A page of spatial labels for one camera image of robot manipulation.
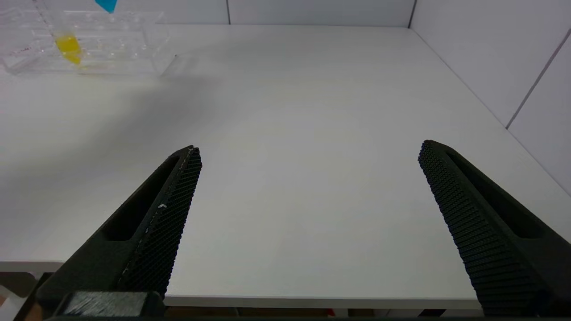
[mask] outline white table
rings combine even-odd
[[[188,57],[167,79],[1,78],[0,270],[56,270],[190,144],[204,167],[169,305],[477,308],[417,163],[425,139],[571,239],[571,198],[410,30],[172,40]]]

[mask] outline yellow liquid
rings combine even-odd
[[[73,34],[65,34],[56,38],[55,44],[64,58],[76,65],[81,63],[81,47]]]

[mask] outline wall seam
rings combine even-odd
[[[226,14],[228,15],[228,24],[232,24],[232,20],[230,20],[230,4],[228,3],[229,0],[226,0]]]
[[[559,51],[561,50],[561,48],[563,47],[565,42],[567,42],[567,39],[569,38],[569,34],[571,34],[571,29],[567,30],[567,33],[563,37],[563,40],[559,43],[559,45],[557,46],[557,48],[555,48],[555,51],[553,52],[551,57],[549,57],[549,59],[547,60],[547,63],[545,64],[545,66],[543,67],[541,72],[539,73],[539,76],[537,76],[537,79],[535,80],[535,82],[533,82],[533,85],[528,90],[528,93],[525,94],[524,100],[521,101],[516,112],[513,113],[512,119],[510,119],[508,124],[505,126],[506,129],[509,129],[509,126],[512,125],[513,121],[516,119],[517,115],[520,113],[521,108],[525,105],[525,102],[528,101],[529,96],[532,94],[533,90],[535,89],[535,87],[537,86],[537,84],[539,83],[539,81],[541,80],[541,78],[543,77],[543,75],[545,74],[547,69],[549,68],[549,65],[551,65],[551,63],[553,62],[553,60],[555,59],[555,57],[557,56],[557,54],[559,53]]]
[[[409,29],[411,28],[411,24],[412,24],[412,17],[415,16],[416,2],[417,2],[417,1],[418,1],[418,0],[415,0],[415,4],[412,5],[411,18],[408,20],[408,27],[407,27],[407,28],[409,28]]]

